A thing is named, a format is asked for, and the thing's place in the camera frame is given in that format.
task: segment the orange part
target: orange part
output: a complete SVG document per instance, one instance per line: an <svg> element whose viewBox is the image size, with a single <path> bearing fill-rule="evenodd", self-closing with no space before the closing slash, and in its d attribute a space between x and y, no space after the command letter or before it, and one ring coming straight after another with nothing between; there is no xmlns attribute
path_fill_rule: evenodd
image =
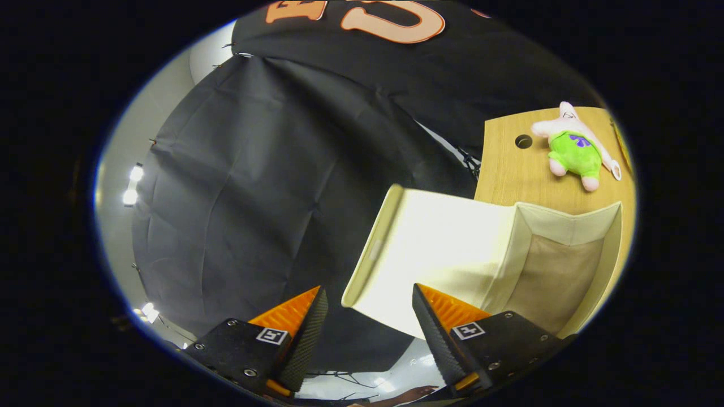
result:
<svg viewBox="0 0 724 407"><path fill-rule="evenodd" d="M453 327L469 324L490 316L487 312L442 291L422 284L417 284L417 286L420 287L437 320L440 321L448 334Z"/></svg>
<svg viewBox="0 0 724 407"><path fill-rule="evenodd" d="M294 337L321 286L297 295L249 321L250 324L289 332Z"/></svg>
<svg viewBox="0 0 724 407"><path fill-rule="evenodd" d="M469 375L465 376L464 379L462 379L455 385L455 390L457 390L457 391L465 390L470 385L477 382L478 379L480 379L480 376L478 376L478 374L476 372L472 372Z"/></svg>
<svg viewBox="0 0 724 407"><path fill-rule="evenodd" d="M292 395L291 391L285 389L284 386L280 385L272 379L266 381L266 386L285 397L290 397Z"/></svg>

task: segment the white wall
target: white wall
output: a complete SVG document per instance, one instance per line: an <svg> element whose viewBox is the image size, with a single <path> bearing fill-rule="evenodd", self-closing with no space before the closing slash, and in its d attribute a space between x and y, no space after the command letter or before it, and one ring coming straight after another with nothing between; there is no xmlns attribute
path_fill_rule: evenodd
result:
<svg viewBox="0 0 724 407"><path fill-rule="evenodd" d="M98 167L96 219L101 241L112 275L132 308L141 308L148 300L138 273L131 268L133 210L123 206L122 196L128 188L131 169L136 162L142 164L148 154L148 139L156 137L173 109L194 86L189 56L188 50L179 54L139 92L111 134ZM179 346L189 342L158 320L151 327L163 339ZM180 328L176 330L193 338Z"/></svg>
<svg viewBox="0 0 724 407"><path fill-rule="evenodd" d="M231 43L235 21L229 22L191 47L190 66L194 84L201 82L214 70L214 65L220 65L232 57L231 47L222 47Z"/></svg>

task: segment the black t-shirt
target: black t-shirt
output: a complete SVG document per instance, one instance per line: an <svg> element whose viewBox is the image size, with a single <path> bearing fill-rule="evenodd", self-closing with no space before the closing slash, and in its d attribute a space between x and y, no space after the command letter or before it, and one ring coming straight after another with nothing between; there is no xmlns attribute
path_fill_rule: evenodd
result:
<svg viewBox="0 0 724 407"><path fill-rule="evenodd" d="M416 43L341 26L356 7L421 21L391 4L330 1L317 20L271 23L265 7L236 22L235 55L172 112L138 183L133 250L164 317L201 336L322 285L309 369L388 370L412 337L340 299L391 184L473 198L453 151L479 160L486 120L601 106L553 55L462 4L425 2L445 23Z"/></svg>

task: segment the green shorts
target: green shorts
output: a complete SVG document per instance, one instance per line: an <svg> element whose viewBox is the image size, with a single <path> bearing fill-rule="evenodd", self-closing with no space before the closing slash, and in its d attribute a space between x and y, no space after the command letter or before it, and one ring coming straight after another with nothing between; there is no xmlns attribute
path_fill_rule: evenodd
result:
<svg viewBox="0 0 724 407"><path fill-rule="evenodd" d="M550 136L548 157L560 162L566 171L599 179L601 153L585 135L564 131Z"/></svg>

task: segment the human hand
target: human hand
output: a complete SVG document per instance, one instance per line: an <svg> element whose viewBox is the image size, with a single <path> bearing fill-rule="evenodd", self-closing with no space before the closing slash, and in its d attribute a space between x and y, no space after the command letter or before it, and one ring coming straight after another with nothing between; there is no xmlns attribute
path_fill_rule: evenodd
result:
<svg viewBox="0 0 724 407"><path fill-rule="evenodd" d="M411 401L418 400L419 398L425 397L437 389L437 386L422 386L410 389L403 394L395 397L400 403L410 403Z"/></svg>

